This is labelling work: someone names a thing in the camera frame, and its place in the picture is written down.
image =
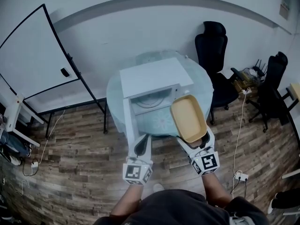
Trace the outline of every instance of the plastic container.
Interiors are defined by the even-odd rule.
[[[202,138],[207,125],[197,99],[186,95],[173,101],[171,114],[179,135],[188,143]]]

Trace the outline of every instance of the jeans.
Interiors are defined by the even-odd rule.
[[[11,150],[17,151],[23,156],[27,156],[29,154],[29,148],[5,130],[0,138],[0,145],[7,145]]]
[[[293,208],[300,205],[300,188],[280,192],[272,201],[272,208]]]

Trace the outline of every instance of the whiteboard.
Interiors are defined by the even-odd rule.
[[[42,5],[0,48],[0,74],[17,93],[34,94],[77,79]],[[70,74],[65,77],[61,69]]]

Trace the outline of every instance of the black office chair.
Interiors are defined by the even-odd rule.
[[[251,103],[258,109],[258,112],[254,117],[249,119],[249,122],[252,122],[255,117],[261,114],[265,124],[264,133],[268,129],[268,119],[279,118],[282,121],[285,119],[284,116],[286,116],[284,101],[277,92],[277,88],[279,87],[287,63],[287,57],[282,52],[278,52],[275,57],[270,56],[265,81],[257,90],[259,97],[257,103],[249,99],[246,101],[246,103]]]
[[[228,104],[239,97],[238,92],[232,85],[232,82],[239,78],[244,80],[242,75],[231,68],[233,75],[227,79],[222,71],[224,66],[224,56],[227,45],[227,36],[225,27],[219,22],[204,22],[204,33],[195,38],[195,45],[198,54],[199,65],[203,67],[210,76],[214,88],[210,113],[211,125],[214,124],[213,108],[224,106],[228,110]]]

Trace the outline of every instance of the light blue tablecloth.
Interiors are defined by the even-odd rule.
[[[210,112],[213,87],[210,77],[206,71],[193,60],[179,54],[176,51],[147,52],[128,59],[122,63],[122,68],[129,68],[148,62],[159,61],[176,57],[185,68],[188,75],[194,82],[191,94],[194,95],[207,119]],[[106,91],[107,104],[112,114],[113,121],[121,133],[126,132],[125,119],[123,111],[123,92],[119,71],[111,77]],[[178,135],[177,128],[173,122],[170,107],[164,107],[155,111],[147,112],[136,116],[138,128],[141,134],[148,133],[152,135]]]

